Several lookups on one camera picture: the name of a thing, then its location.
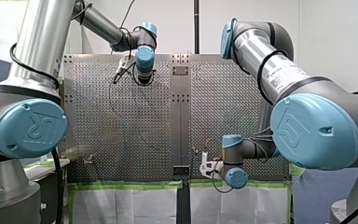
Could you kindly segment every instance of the blue joint cap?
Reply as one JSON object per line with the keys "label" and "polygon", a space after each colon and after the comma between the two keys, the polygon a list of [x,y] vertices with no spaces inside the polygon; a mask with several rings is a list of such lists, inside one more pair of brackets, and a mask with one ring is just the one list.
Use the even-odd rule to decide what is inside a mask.
{"label": "blue joint cap", "polygon": [[9,158],[35,158],[54,149],[65,136],[67,118],[49,100],[13,105],[0,117],[0,153]]}
{"label": "blue joint cap", "polygon": [[142,45],[138,48],[135,61],[136,61],[136,68],[140,72],[150,72],[153,70],[155,60],[155,52],[152,48],[146,45]]}
{"label": "blue joint cap", "polygon": [[334,102],[300,93],[282,99],[271,115],[274,143],[290,162],[308,169],[338,170],[358,158],[358,128]]}
{"label": "blue joint cap", "polygon": [[227,134],[223,136],[222,147],[234,147],[243,141],[240,134]]}
{"label": "blue joint cap", "polygon": [[231,59],[231,38],[233,31],[231,30],[231,23],[235,21],[229,21],[223,28],[222,39],[220,43],[220,56],[223,59]]}
{"label": "blue joint cap", "polygon": [[152,32],[155,36],[157,36],[157,27],[156,27],[155,24],[153,24],[153,23],[151,23],[151,22],[143,22],[143,23],[142,23],[142,26],[143,26],[146,30]]}
{"label": "blue joint cap", "polygon": [[234,167],[228,170],[225,180],[230,187],[243,189],[248,183],[248,174],[240,167]]}

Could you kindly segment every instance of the perforated metal panel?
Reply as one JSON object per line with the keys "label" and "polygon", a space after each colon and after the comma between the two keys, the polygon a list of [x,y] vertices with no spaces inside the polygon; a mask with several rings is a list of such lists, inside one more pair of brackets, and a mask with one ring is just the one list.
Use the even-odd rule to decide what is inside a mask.
{"label": "perforated metal panel", "polygon": [[[157,55],[156,79],[145,88],[137,86],[130,76],[116,85],[111,83],[120,58],[65,58],[65,110],[70,122],[66,151],[72,159],[71,182],[172,180],[172,165],[178,162],[190,164],[191,177],[201,178],[202,150],[209,151],[210,159],[220,157],[224,134],[248,137],[255,132],[259,93],[254,79],[233,62],[218,55],[191,55],[183,65],[189,66],[190,72],[180,75],[183,78],[172,78],[172,68],[179,61],[173,61],[171,55]],[[179,85],[173,85],[172,80],[180,81]],[[190,86],[190,106],[182,99],[186,98],[184,92],[180,99],[185,103],[173,105],[178,92],[186,90],[179,88],[184,85]],[[184,138],[186,132],[189,143],[188,139],[172,142]],[[246,160],[245,169],[252,179],[283,180],[288,176],[288,164],[282,158],[268,163]]]}
{"label": "perforated metal panel", "polygon": [[[250,137],[257,124],[260,94],[255,79],[244,74],[232,61],[217,57],[190,57],[193,178],[201,177],[201,151],[208,151],[210,160],[221,157],[223,135],[239,133]],[[282,180],[288,176],[288,163],[281,157],[267,163],[245,160],[244,169],[257,180]]]}
{"label": "perforated metal panel", "polygon": [[170,65],[158,57],[149,87],[129,75],[113,84],[119,59],[73,56],[65,71],[65,88],[72,93],[65,90],[70,98],[65,107],[72,107],[76,145],[68,154],[73,182],[172,179]]}

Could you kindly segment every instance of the robotic arm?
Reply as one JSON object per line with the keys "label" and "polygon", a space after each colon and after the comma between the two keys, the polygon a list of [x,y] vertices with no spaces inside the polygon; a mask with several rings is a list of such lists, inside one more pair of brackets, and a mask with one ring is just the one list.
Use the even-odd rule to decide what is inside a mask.
{"label": "robotic arm", "polygon": [[[260,133],[249,139],[225,135],[222,168],[211,169],[205,161],[200,167],[205,176],[219,173],[241,189],[247,181],[244,159],[280,154],[308,169],[358,167],[358,92],[347,92],[326,77],[310,77],[296,66],[284,28],[233,20],[224,28],[221,55],[257,80],[263,96]],[[273,142],[266,141],[269,136]]]}
{"label": "robotic arm", "polygon": [[112,50],[137,49],[138,79],[150,80],[157,28],[143,23],[123,32],[91,4],[76,0],[30,0],[14,63],[0,82],[0,158],[34,158],[49,153],[65,135],[57,81],[71,19],[106,40]]}

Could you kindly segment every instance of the white cloth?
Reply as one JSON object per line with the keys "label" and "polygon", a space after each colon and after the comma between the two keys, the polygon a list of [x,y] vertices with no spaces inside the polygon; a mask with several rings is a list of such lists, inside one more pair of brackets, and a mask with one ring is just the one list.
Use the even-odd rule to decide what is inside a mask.
{"label": "white cloth", "polygon": [[73,224],[175,224],[176,189],[80,190]]}
{"label": "white cloth", "polygon": [[190,193],[192,223],[287,223],[289,189],[244,188],[221,194],[214,188],[194,188]]}

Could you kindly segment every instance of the white wall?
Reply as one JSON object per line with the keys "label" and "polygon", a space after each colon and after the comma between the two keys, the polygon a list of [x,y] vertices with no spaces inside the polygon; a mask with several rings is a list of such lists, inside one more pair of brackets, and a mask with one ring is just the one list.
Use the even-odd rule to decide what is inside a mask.
{"label": "white wall", "polygon": [[[119,26],[131,0],[92,0],[93,6]],[[136,0],[124,27],[132,30],[144,21],[158,27],[157,53],[187,53],[194,47],[193,0]],[[83,31],[83,53],[106,54],[107,42],[87,28]]]}
{"label": "white wall", "polygon": [[[18,41],[28,1],[0,1],[0,60],[11,62],[10,47]],[[81,53],[79,25],[73,21],[64,53]]]}
{"label": "white wall", "polygon": [[[131,0],[93,0],[94,6],[117,26]],[[143,21],[158,27],[157,53],[194,52],[193,0],[136,0],[125,27]],[[220,53],[223,26],[232,17],[240,21],[276,21],[291,34],[295,46],[299,36],[299,0],[200,0],[200,53]],[[85,29],[84,53],[110,53],[105,41]]]}
{"label": "white wall", "polygon": [[299,0],[200,0],[200,53],[220,53],[223,27],[233,17],[279,23],[292,37],[298,58]]}
{"label": "white wall", "polygon": [[301,0],[300,66],[358,90],[358,0]]}

